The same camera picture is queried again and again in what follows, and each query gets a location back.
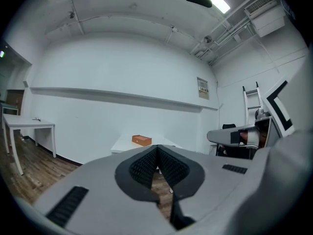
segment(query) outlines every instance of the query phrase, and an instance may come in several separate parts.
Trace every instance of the black vent slot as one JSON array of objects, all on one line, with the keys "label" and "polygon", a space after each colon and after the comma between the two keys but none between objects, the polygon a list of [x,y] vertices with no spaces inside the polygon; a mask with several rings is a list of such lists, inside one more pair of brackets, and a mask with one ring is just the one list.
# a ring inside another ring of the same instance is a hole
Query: black vent slot
[{"label": "black vent slot", "polygon": [[170,187],[174,187],[189,174],[189,166],[159,149],[159,168]]},{"label": "black vent slot", "polygon": [[151,189],[153,174],[157,167],[157,149],[147,153],[130,166],[131,177]]},{"label": "black vent slot", "polygon": [[231,165],[231,164],[224,164],[223,169],[226,169],[226,170],[231,170],[231,171],[234,171],[234,172],[238,172],[238,173],[241,173],[241,174],[245,174],[246,173],[246,170],[248,170],[248,168],[244,168],[244,167],[239,167],[239,166],[235,166],[235,165]]},{"label": "black vent slot", "polygon": [[64,227],[88,191],[86,188],[74,186],[48,213],[47,218],[55,224]]}]

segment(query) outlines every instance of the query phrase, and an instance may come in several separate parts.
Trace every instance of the electrical box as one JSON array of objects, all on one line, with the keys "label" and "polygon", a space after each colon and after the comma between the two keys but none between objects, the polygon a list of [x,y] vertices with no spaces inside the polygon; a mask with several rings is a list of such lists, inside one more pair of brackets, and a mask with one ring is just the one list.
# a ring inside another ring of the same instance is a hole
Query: electrical box
[{"label": "electrical box", "polygon": [[207,86],[207,81],[197,77],[198,79],[198,92],[199,92],[199,97],[204,98],[204,99],[209,99],[209,89]]}]

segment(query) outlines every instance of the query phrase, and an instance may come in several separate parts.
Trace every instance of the orange box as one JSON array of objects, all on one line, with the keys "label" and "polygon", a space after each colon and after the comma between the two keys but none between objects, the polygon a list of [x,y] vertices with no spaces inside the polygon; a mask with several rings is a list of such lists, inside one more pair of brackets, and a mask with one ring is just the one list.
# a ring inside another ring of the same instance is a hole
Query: orange box
[{"label": "orange box", "polygon": [[132,138],[132,142],[140,144],[142,146],[147,146],[152,144],[152,138],[144,137],[141,135],[135,135]]}]

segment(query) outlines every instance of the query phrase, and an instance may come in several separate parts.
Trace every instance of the table leg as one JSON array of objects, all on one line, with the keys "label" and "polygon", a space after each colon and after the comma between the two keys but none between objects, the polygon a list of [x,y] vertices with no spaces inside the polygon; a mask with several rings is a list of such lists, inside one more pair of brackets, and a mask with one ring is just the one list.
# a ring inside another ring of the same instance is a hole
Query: table leg
[{"label": "table leg", "polygon": [[4,126],[3,129],[3,134],[4,134],[4,142],[5,142],[5,149],[6,149],[6,153],[9,154],[9,146],[8,146],[8,139],[6,137],[6,127]]},{"label": "table leg", "polygon": [[3,108],[1,108],[1,124],[2,124],[2,129],[4,128],[4,121],[3,121]]},{"label": "table leg", "polygon": [[11,128],[10,128],[10,138],[11,138],[11,145],[12,145],[12,150],[13,150],[13,156],[14,156],[15,163],[16,163],[16,165],[18,167],[20,175],[23,175],[23,171],[22,171],[22,168],[21,168],[21,165],[20,165],[19,157],[18,157],[18,154],[16,152],[15,141],[14,141],[14,133],[13,133],[13,130]]},{"label": "table leg", "polygon": [[51,127],[51,141],[52,141],[52,152],[53,157],[56,158],[56,152],[55,152],[55,140],[54,140],[54,126]]},{"label": "table leg", "polygon": [[38,143],[37,143],[37,129],[34,129],[34,134],[35,134],[35,145],[38,146]]}]

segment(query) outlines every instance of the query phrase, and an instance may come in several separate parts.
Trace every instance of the white desk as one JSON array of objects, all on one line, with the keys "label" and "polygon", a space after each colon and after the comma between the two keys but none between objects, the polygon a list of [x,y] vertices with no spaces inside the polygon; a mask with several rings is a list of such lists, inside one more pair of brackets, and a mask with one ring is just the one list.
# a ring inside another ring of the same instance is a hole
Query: white desk
[{"label": "white desk", "polygon": [[[173,143],[172,141],[164,138],[164,137],[150,137],[152,138],[152,144],[166,144],[166,145],[173,145],[177,148],[182,148],[179,145]],[[119,137],[119,139],[115,142],[115,144],[111,148],[112,153],[120,153],[123,151],[128,151],[131,149],[142,147],[139,144],[136,144],[132,142],[132,136],[131,135],[122,135]]]},{"label": "white desk", "polygon": [[3,111],[4,111],[4,109],[16,111],[16,115],[19,114],[19,109],[17,106],[6,104],[6,103],[0,103],[0,105],[1,105],[1,123],[2,123],[2,129],[3,129],[4,128],[4,123],[3,123]]},{"label": "white desk", "polygon": [[[10,139],[11,139],[11,144],[12,144],[13,156],[14,156],[15,163],[16,163],[18,170],[19,170],[21,175],[23,175],[23,171],[22,171],[22,168],[20,165],[19,157],[18,157],[17,152],[16,152],[13,130],[20,130],[20,129],[26,129],[26,128],[31,128],[31,129],[51,128],[53,157],[54,158],[56,157],[55,141],[54,141],[54,123],[50,123],[50,122],[45,121],[45,120],[41,120],[41,121],[32,120],[31,118],[21,117],[21,116],[16,116],[16,115],[10,115],[10,114],[3,114],[3,121],[4,121],[4,124],[6,123],[10,129]],[[6,138],[5,125],[4,125],[4,141],[5,141],[6,152],[9,153],[9,147],[8,147],[8,140]],[[35,130],[35,142],[36,142],[36,146],[38,146],[36,130]]]}]

